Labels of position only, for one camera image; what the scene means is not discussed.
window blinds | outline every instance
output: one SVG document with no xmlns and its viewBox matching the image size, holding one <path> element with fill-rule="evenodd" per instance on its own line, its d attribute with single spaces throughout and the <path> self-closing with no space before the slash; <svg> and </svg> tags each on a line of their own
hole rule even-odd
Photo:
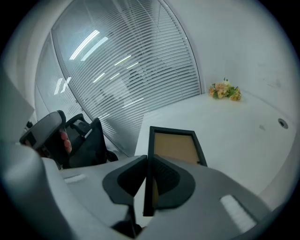
<svg viewBox="0 0 300 240">
<path fill-rule="evenodd" d="M 41 104 L 36 103 L 39 120 L 44 117 L 40 113 L 45 114 L 62 110 L 67 120 L 82 113 L 86 121 L 91 122 L 69 89 L 67 82 L 69 83 L 70 80 L 70 78 L 66 80 L 61 72 L 49 35 L 43 46 L 36 73 L 36 87 L 39 92 L 36 91 L 35 99 L 36 102 L 40 101 L 40 98 L 37 98 L 37 95 L 40 94 L 48 110 L 48 112 L 45 112 L 43 109 L 39 109 Z"/>
<path fill-rule="evenodd" d="M 75 0 L 52 35 L 75 97 L 128 156 L 145 113 L 200 94 L 186 36 L 158 0 Z"/>
</svg>

yellow flowers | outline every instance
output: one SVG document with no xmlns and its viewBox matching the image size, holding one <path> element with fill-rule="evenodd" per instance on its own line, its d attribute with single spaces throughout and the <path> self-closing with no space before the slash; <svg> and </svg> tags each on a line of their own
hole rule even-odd
<svg viewBox="0 0 300 240">
<path fill-rule="evenodd" d="M 233 87 L 225 78 L 222 83 L 214 83 L 210 86 L 209 95 L 215 99 L 223 97 L 227 97 L 232 101 L 241 99 L 239 87 Z"/>
</svg>

white desk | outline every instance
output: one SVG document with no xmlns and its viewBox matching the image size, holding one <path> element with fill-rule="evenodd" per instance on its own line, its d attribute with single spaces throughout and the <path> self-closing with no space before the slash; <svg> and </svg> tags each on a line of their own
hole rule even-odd
<svg viewBox="0 0 300 240">
<path fill-rule="evenodd" d="M 289 128 L 278 123 L 284 119 Z M 195 131 L 208 167 L 260 194 L 283 165 L 294 140 L 294 125 L 265 102 L 242 92 L 242 100 L 215 100 L 207 94 L 162 107 L 143 118 L 135 155 L 148 154 L 149 127 Z M 143 191 L 135 211 L 143 209 Z M 137 213 L 137 222 L 141 216 Z"/>
</svg>

black picture frame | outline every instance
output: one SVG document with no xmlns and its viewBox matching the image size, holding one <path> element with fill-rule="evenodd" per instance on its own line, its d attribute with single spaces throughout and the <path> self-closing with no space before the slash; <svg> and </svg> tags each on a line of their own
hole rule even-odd
<svg viewBox="0 0 300 240">
<path fill-rule="evenodd" d="M 153 208 L 153 203 L 152 203 L 153 175 L 152 175 L 151 161 L 153 161 L 153 158 L 155 155 L 154 154 L 155 133 L 191 136 L 193 139 L 195 148 L 196 148 L 198 158 L 199 158 L 198 164 L 200 164 L 202 166 L 207 166 L 202 148 L 200 146 L 200 143 L 199 143 L 196 133 L 194 131 L 150 126 L 149 146 L 148 146 L 148 167 L 147 167 L 147 174 L 146 174 L 145 200 L 144 200 L 144 211 L 143 211 L 143 215 L 145 217 L 150 217 L 150 216 L 153 216 L 153 214 L 154 214 L 154 208 Z"/>
</svg>

black chair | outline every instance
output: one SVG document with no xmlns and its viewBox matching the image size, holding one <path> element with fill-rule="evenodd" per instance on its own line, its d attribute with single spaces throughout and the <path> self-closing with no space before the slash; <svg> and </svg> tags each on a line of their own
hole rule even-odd
<svg viewBox="0 0 300 240">
<path fill-rule="evenodd" d="M 67 121 L 65 129 L 72 144 L 69 154 L 70 167 L 98 165 L 106 163 L 107 160 L 118 160 L 118 157 L 106 148 L 99 118 L 89 124 L 81 113 Z"/>
</svg>

